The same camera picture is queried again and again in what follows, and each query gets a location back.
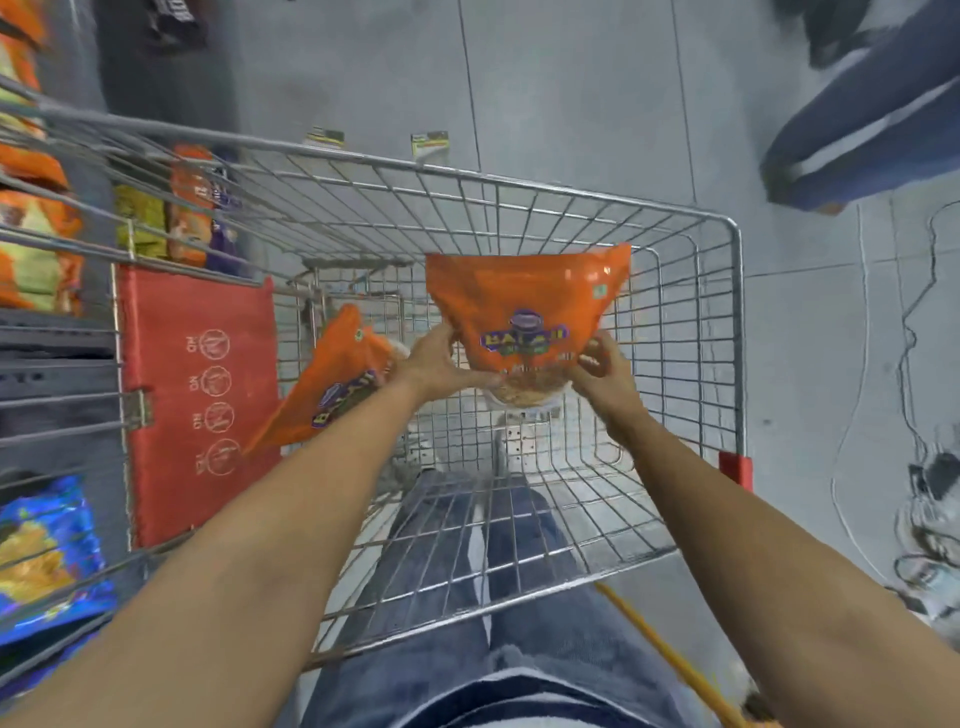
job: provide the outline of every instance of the yellow stick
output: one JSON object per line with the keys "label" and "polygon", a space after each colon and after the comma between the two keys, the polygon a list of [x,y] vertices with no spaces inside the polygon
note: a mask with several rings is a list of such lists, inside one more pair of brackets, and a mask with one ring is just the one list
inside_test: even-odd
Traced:
{"label": "yellow stick", "polygon": [[693,665],[684,659],[683,655],[664,642],[660,635],[654,631],[654,628],[647,624],[643,617],[637,614],[613,589],[599,582],[595,586],[600,594],[613,602],[613,606],[620,610],[620,613],[627,618],[630,624],[636,627],[636,630],[646,638],[647,642],[657,649],[663,659],[677,670],[681,679],[720,718],[720,723],[724,728],[749,728],[750,723],[740,714],[740,711],[728,703],[723,695],[707,681],[707,678],[697,672]]}

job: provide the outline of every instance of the dark blue pants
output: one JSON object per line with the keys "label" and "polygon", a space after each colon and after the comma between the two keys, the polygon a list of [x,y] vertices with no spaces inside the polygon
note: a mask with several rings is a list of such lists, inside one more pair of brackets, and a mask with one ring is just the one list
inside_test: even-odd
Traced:
{"label": "dark blue pants", "polygon": [[[467,576],[473,502],[487,502],[466,473],[427,472],[405,499],[376,572],[358,603],[444,584],[416,598],[352,614],[337,643],[396,631],[476,606]],[[491,601],[579,575],[547,500],[520,476],[492,491],[487,547]],[[446,528],[438,536],[437,530]],[[420,538],[405,538],[430,532]],[[534,559],[544,549],[547,559]],[[512,564],[507,569],[497,566]],[[386,728],[437,695],[511,667],[528,667],[599,695],[655,724],[697,724],[696,698],[673,669],[592,585],[496,612],[491,635],[468,619],[324,667],[301,728]]]}
{"label": "dark blue pants", "polygon": [[765,164],[812,157],[940,85],[935,100],[856,149],[792,182],[783,202],[799,209],[847,203],[960,168],[960,2],[928,0],[902,27],[801,109]]}

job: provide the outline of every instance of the person's left hand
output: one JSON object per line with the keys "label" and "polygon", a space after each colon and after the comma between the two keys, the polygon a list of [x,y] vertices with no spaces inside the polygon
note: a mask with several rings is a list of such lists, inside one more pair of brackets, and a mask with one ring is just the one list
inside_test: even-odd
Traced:
{"label": "person's left hand", "polygon": [[456,394],[468,387],[490,389],[503,377],[494,372],[461,369],[453,363],[453,327],[444,321],[427,331],[410,351],[410,356],[396,363],[391,384],[413,388],[418,405]]}

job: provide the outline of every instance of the metal wire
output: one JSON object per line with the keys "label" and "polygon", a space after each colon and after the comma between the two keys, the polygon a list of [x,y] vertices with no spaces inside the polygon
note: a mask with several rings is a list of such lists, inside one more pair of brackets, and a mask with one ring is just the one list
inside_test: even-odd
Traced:
{"label": "metal wire", "polygon": [[[16,90],[10,86],[0,78],[0,87]],[[648,409],[709,461],[716,462],[722,448],[745,450],[740,235],[727,217],[555,184],[116,117],[55,105],[35,94],[24,98],[36,105],[4,102],[0,110],[48,122],[48,139],[31,140],[32,145],[238,231],[244,241],[241,256],[220,257],[234,262],[242,257],[246,275],[144,257],[135,248],[115,247],[114,238],[72,240],[9,225],[0,227],[0,234],[19,245],[83,255],[88,265],[105,261],[114,283],[117,266],[123,265],[248,286],[272,276],[281,395],[298,380],[318,332],[343,303],[357,304],[374,330],[408,346],[439,323],[440,312],[426,293],[427,253],[563,255],[629,242],[632,274],[601,324],[632,360]],[[214,148],[213,160],[176,154],[179,142]],[[185,204],[170,187],[173,165],[208,178],[217,168],[225,170],[226,180],[216,179],[237,204],[215,211]],[[72,205],[86,221],[106,225],[104,230],[123,225],[130,235],[150,232],[203,248],[126,220],[83,194],[62,195],[6,176],[0,181]],[[4,376],[52,376],[78,368],[104,370],[105,381],[113,382],[54,395],[0,396],[0,414],[102,400],[104,416],[53,429],[0,430],[0,454],[55,448],[60,438],[113,433],[122,446],[124,476],[131,477],[126,432],[135,416],[119,396],[123,322],[115,291],[114,285],[99,300],[84,291],[84,305],[112,310],[112,321],[79,322],[116,338],[112,359],[28,358],[23,352],[0,358],[0,384]],[[16,328],[23,335],[54,335],[77,327],[76,320],[51,316],[33,328]],[[459,346],[454,358],[467,366]],[[414,487],[422,466],[447,474]],[[32,483],[36,477],[20,480]],[[553,410],[536,415],[491,409],[474,391],[431,403],[408,426],[381,479],[380,495],[327,605],[310,666],[586,584],[675,549],[629,454],[572,392]],[[524,492],[520,482],[533,494],[525,510],[515,503]],[[128,480],[131,496],[132,485]],[[122,510],[132,517],[132,503]],[[561,539],[544,529],[546,522],[556,524]],[[132,524],[129,531],[127,551],[77,587],[144,568],[151,554],[132,547]],[[488,540],[492,531],[512,534],[510,558],[467,563],[466,540],[478,535]],[[533,542],[522,543],[523,534],[533,534]],[[540,566],[546,583],[528,576]],[[474,583],[506,573],[516,582],[513,594],[492,603],[465,596]],[[23,605],[4,623],[49,608],[68,594],[60,590]]]}

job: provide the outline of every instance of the metal latch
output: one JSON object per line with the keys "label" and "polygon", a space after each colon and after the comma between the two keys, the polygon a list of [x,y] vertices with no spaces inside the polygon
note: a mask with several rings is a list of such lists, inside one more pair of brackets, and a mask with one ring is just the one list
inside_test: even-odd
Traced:
{"label": "metal latch", "polygon": [[150,403],[150,393],[145,389],[124,392],[124,424],[128,430],[149,427],[154,423],[154,408]]}

